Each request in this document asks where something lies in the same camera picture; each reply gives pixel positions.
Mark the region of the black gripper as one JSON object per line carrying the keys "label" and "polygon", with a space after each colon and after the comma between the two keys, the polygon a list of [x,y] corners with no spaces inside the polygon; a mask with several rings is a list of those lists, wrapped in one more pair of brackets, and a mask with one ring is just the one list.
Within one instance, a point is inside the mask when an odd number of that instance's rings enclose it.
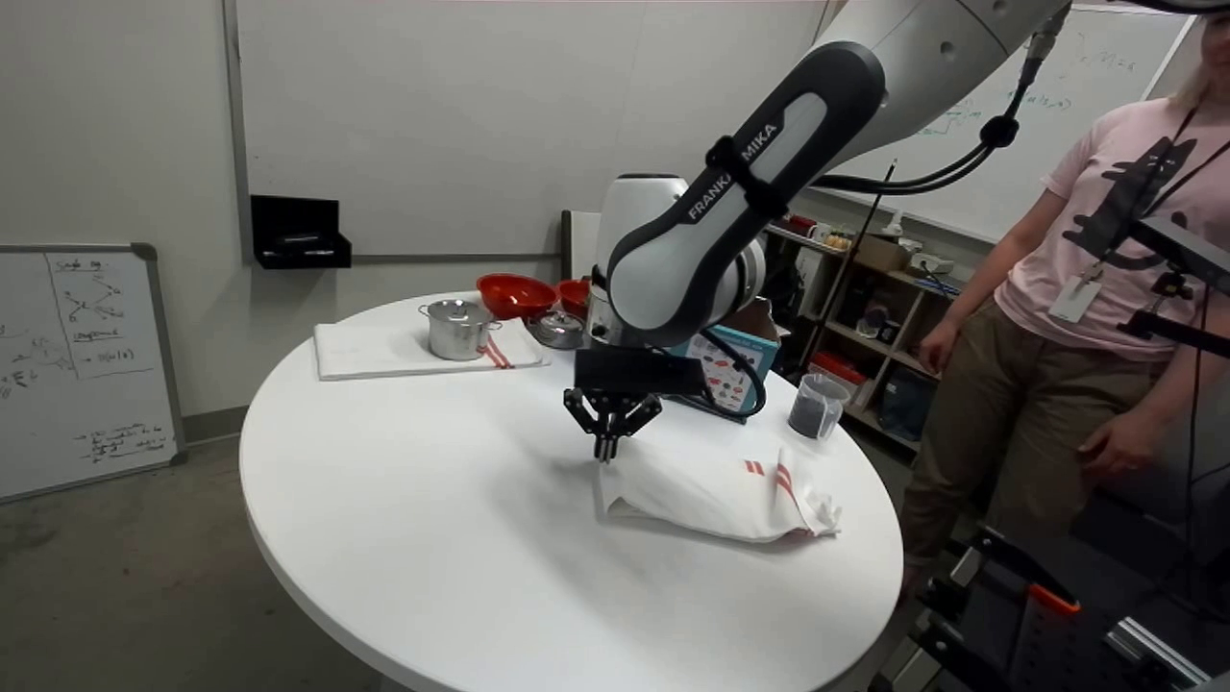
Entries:
{"label": "black gripper", "polygon": [[662,412],[664,397],[704,400],[704,367],[641,345],[596,345],[572,359],[564,412],[593,434],[593,458],[613,463],[621,443]]}

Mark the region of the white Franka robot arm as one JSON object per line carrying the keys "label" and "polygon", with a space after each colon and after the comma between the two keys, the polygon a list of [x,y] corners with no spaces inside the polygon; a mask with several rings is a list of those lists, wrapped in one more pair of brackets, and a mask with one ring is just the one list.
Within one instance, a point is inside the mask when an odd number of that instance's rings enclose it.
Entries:
{"label": "white Franka robot arm", "polygon": [[[915,195],[969,177],[1006,145],[1068,7],[1074,0],[846,0],[746,125],[712,144],[701,177],[607,242],[593,276],[596,340],[564,388],[596,458],[613,463],[664,397],[708,400],[704,367],[673,345],[753,299],[751,247],[801,190]],[[842,163],[918,135],[1011,54],[1022,54],[1014,93],[972,149],[908,183],[842,172]]]}

